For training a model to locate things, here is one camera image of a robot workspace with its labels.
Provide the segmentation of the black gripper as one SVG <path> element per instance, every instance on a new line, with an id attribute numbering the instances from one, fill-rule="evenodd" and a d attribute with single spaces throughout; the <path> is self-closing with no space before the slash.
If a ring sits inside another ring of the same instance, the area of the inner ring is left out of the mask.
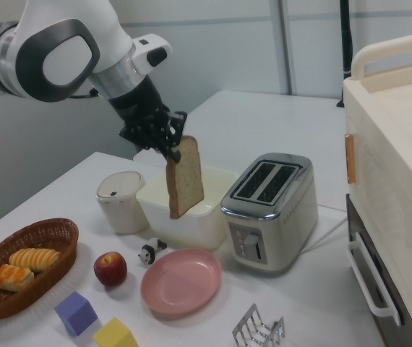
<path id="1" fill-rule="evenodd" d="M 175 162 L 180 161 L 179 145 L 188 114 L 183 111 L 167 113 L 149 76 L 132 91 L 110 99 L 109 103 L 124 121 L 121 137 L 142 149 L 152 148 Z"/>

